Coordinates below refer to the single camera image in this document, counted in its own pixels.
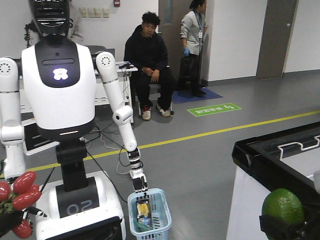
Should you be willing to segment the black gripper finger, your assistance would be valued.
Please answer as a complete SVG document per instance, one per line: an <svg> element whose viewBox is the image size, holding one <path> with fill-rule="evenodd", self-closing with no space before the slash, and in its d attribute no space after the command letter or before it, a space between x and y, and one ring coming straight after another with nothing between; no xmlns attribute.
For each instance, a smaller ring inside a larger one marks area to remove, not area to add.
<svg viewBox="0 0 320 240"><path fill-rule="evenodd" d="M268 238L274 240L290 240L297 236L296 224L289 223L268 214L259 216L259 224L260 230L264 232Z"/></svg>
<svg viewBox="0 0 320 240"><path fill-rule="evenodd" d="M4 213L0 215L0 237L2 238L14 227L22 223L24 212L15 211L12 213Z"/></svg>

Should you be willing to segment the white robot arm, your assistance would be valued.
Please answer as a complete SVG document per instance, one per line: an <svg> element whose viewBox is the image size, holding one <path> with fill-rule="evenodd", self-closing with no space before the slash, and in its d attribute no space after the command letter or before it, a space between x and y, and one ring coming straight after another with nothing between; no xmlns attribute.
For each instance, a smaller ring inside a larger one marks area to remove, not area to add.
<svg viewBox="0 0 320 240"><path fill-rule="evenodd" d="M10 57L0 58L0 141L5 146L4 179L13 183L26 170L24 130L20 109L18 64Z"/></svg>

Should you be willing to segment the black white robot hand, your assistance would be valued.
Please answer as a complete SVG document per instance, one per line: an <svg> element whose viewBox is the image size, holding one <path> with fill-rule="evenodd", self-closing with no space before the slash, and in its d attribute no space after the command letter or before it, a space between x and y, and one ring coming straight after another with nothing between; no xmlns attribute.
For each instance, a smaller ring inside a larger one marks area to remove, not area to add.
<svg viewBox="0 0 320 240"><path fill-rule="evenodd" d="M33 207L33 206L29 206L27 208L24 208L22 211L23 212L27 212L27 213L32 214L32 215L35 215L35 216L42 216L44 218L46 218L48 216L41 209Z"/></svg>

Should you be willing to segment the black white robot hand other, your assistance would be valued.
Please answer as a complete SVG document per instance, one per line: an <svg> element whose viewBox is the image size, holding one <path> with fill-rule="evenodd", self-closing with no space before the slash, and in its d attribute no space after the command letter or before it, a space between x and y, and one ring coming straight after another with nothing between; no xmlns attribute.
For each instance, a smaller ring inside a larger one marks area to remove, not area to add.
<svg viewBox="0 0 320 240"><path fill-rule="evenodd" d="M135 193L142 193L139 197L140 200L147 200L149 197L147 195L148 183L146 175L144 173L134 173L131 172L130 176L132 178L133 188Z"/></svg>

